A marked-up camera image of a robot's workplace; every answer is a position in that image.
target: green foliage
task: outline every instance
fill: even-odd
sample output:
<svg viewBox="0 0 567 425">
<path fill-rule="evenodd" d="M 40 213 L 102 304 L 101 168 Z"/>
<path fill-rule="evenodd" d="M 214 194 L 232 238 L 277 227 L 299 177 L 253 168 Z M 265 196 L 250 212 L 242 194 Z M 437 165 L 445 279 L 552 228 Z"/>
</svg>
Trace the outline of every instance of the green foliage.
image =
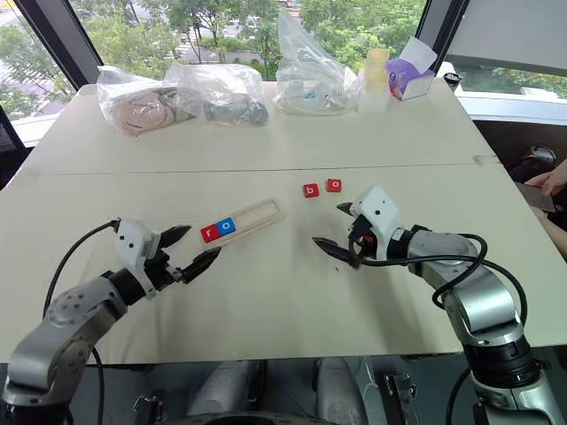
<svg viewBox="0 0 567 425">
<path fill-rule="evenodd" d="M 248 40 L 239 40 L 233 37 L 220 37 L 221 44 L 227 51 L 233 50 L 250 50 L 250 42 Z M 214 50 L 216 48 L 213 37 L 203 37 L 199 42 L 201 49 Z"/>
<path fill-rule="evenodd" d="M 544 73 L 529 73 L 517 69 L 496 68 L 493 75 L 503 77 L 520 87 L 533 87 L 555 92 L 559 97 L 567 98 L 567 78 Z"/>
<path fill-rule="evenodd" d="M 201 62 L 201 48 L 214 50 L 224 62 L 224 55 L 229 42 L 224 40 L 222 29 L 237 16 L 237 0 L 140 0 L 152 15 L 153 22 L 161 23 L 162 16 L 167 16 L 171 28 L 186 35 L 191 48 Z M 203 46 L 200 28 L 206 28 L 213 34 L 212 43 Z M 197 35 L 193 42 L 191 35 Z"/>
<path fill-rule="evenodd" d="M 181 43 L 165 23 L 129 24 L 120 14 L 88 19 L 84 26 L 106 64 L 144 77 L 163 78 Z"/>
<path fill-rule="evenodd" d="M 357 72 L 368 50 L 388 49 L 398 57 L 414 35 L 424 0 L 304 0 L 303 27 L 334 58 Z"/>
<path fill-rule="evenodd" d="M 39 96 L 0 84 L 0 104 L 10 120 L 19 120 L 38 110 Z"/>
<path fill-rule="evenodd" d="M 357 27 L 360 18 L 353 0 L 305 0 L 301 4 L 301 21 L 307 31 L 317 34 L 319 25 L 326 22 L 336 29 Z"/>
<path fill-rule="evenodd" d="M 139 22 L 132 0 L 72 0 L 71 3 L 81 21 L 120 15 L 128 23 Z"/>
<path fill-rule="evenodd" d="M 490 66 L 466 66 L 454 64 L 462 77 L 462 88 L 466 91 L 488 91 L 492 93 L 520 93 L 520 86 L 509 78 L 498 75 Z"/>
<path fill-rule="evenodd" d="M 264 63 L 260 70 L 264 80 L 276 79 L 281 58 L 277 38 L 277 0 L 242 0 L 239 5 L 241 35 L 250 37 L 252 50 L 258 51 Z"/>
<path fill-rule="evenodd" d="M 33 83 L 47 99 L 65 102 L 74 94 L 73 87 L 28 26 L 0 27 L 0 59 L 10 67 L 10 77 Z"/>
<path fill-rule="evenodd" d="M 276 80 L 276 72 L 277 72 L 278 64 L 268 63 L 268 67 L 265 67 L 263 64 L 260 63 L 258 59 L 252 59 L 252 61 L 246 65 L 251 66 L 256 71 L 258 71 L 260 75 L 262 75 L 264 81 Z"/>
</svg>

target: window sill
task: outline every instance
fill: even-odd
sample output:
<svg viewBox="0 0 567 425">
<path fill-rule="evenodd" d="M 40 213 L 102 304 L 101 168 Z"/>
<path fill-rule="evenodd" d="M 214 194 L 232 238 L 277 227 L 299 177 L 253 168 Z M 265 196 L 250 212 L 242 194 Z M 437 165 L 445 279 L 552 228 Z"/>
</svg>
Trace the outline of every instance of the window sill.
<svg viewBox="0 0 567 425">
<path fill-rule="evenodd" d="M 472 120 L 567 125 L 567 100 L 462 90 L 455 95 Z"/>
<path fill-rule="evenodd" d="M 27 148 L 34 148 L 51 128 L 60 112 L 40 117 L 11 121 L 14 130 Z"/>
</svg>

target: black chair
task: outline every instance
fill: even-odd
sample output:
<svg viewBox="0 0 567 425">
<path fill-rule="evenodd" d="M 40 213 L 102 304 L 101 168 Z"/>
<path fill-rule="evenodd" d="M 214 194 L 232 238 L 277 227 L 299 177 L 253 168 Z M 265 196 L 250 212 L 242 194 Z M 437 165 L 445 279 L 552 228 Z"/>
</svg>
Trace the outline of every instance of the black chair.
<svg viewBox="0 0 567 425">
<path fill-rule="evenodd" d="M 28 153 L 0 106 L 0 189 L 16 174 Z"/>
</svg>

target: clear plastic bag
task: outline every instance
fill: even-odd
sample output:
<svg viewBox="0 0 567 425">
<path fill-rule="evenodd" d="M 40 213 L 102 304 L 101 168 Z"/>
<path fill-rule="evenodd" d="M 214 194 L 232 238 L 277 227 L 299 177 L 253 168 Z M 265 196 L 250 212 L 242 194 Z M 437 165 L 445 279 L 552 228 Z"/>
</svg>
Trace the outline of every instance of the clear plastic bag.
<svg viewBox="0 0 567 425">
<path fill-rule="evenodd" d="M 165 81 L 180 90 L 177 106 L 193 115 L 230 126 L 260 126 L 268 121 L 262 77 L 249 66 L 173 64 Z M 198 102 L 190 96 L 194 90 Z"/>
<path fill-rule="evenodd" d="M 193 118 L 178 106 L 181 91 L 175 85 L 128 73 L 115 66 L 100 66 L 98 104 L 105 119 L 125 135 L 139 135 Z M 183 91 L 183 98 L 198 96 Z"/>
<path fill-rule="evenodd" d="M 361 89 L 354 72 L 283 9 L 277 25 L 283 57 L 276 73 L 276 104 L 287 113 L 306 115 L 338 115 L 352 109 Z"/>
</svg>

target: person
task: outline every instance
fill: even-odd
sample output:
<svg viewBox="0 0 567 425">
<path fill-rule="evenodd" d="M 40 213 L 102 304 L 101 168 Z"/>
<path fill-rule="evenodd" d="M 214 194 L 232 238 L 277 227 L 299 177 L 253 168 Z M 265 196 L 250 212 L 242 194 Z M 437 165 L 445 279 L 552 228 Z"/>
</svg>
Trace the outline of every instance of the person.
<svg viewBox="0 0 567 425">
<path fill-rule="evenodd" d="M 567 159 L 553 171 L 536 175 L 525 184 L 541 188 L 543 196 L 557 195 L 567 186 Z M 567 259 L 567 232 L 550 220 L 548 215 L 541 209 L 535 207 L 532 207 L 532 209 L 540 220 L 541 226 L 548 232 L 557 250 Z"/>
</svg>

